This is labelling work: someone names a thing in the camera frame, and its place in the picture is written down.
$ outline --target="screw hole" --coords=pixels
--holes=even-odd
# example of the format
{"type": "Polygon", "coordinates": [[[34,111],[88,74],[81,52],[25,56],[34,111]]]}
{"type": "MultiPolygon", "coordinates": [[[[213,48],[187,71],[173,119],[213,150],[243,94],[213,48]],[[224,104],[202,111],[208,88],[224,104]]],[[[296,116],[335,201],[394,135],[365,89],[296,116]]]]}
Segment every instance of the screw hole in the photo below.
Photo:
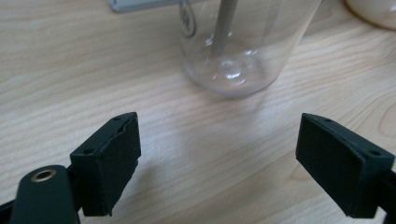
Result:
{"type": "Polygon", "coordinates": [[[36,183],[46,181],[48,179],[51,179],[55,175],[56,175],[56,170],[44,170],[33,175],[32,181],[36,183]]]}
{"type": "Polygon", "coordinates": [[[380,155],[381,155],[381,153],[379,153],[379,152],[377,152],[377,151],[374,151],[374,150],[370,151],[370,153],[371,153],[372,155],[375,155],[375,156],[380,156],[380,155]]]}
{"type": "Polygon", "coordinates": [[[93,149],[92,148],[85,149],[84,151],[82,151],[82,153],[84,153],[85,155],[92,154],[93,153],[93,149]]]}

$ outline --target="jar bottom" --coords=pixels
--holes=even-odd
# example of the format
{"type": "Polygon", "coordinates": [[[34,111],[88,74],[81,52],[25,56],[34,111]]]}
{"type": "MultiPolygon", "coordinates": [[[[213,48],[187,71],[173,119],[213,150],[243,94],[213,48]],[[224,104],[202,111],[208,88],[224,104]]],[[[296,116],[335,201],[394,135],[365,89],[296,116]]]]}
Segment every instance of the jar bottom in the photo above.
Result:
{"type": "Polygon", "coordinates": [[[213,56],[211,45],[197,46],[184,58],[188,75],[205,88],[228,97],[245,97],[260,91],[277,76],[268,76],[256,49],[228,41],[221,56],[213,56]]]}

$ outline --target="white cup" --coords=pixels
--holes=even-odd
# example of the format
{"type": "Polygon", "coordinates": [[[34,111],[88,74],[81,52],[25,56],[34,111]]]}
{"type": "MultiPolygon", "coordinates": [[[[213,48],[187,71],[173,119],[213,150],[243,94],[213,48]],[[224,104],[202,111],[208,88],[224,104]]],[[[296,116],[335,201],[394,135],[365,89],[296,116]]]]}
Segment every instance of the white cup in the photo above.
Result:
{"type": "Polygon", "coordinates": [[[396,30],[396,0],[346,0],[346,4],[364,20],[396,30]]]}

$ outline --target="clear plastic jar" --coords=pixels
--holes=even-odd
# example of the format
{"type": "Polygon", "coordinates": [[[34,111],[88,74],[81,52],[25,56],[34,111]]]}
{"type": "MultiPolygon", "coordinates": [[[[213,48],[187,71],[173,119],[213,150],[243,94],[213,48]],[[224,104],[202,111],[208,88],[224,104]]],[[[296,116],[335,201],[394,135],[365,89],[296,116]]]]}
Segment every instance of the clear plastic jar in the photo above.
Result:
{"type": "Polygon", "coordinates": [[[181,47],[189,76],[230,97],[279,76],[321,0],[181,0],[181,47]]]}

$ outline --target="wooden table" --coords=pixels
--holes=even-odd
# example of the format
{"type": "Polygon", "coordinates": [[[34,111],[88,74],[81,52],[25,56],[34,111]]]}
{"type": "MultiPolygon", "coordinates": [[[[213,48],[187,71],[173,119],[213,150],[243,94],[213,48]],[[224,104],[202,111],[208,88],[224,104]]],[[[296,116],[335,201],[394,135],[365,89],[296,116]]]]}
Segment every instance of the wooden table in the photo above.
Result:
{"type": "Polygon", "coordinates": [[[139,115],[143,156],[113,217],[82,223],[380,223],[345,217],[295,160],[303,112],[396,153],[396,35],[325,0],[278,80],[245,100],[194,84],[177,7],[0,2],[0,203],[108,119],[139,115]]]}

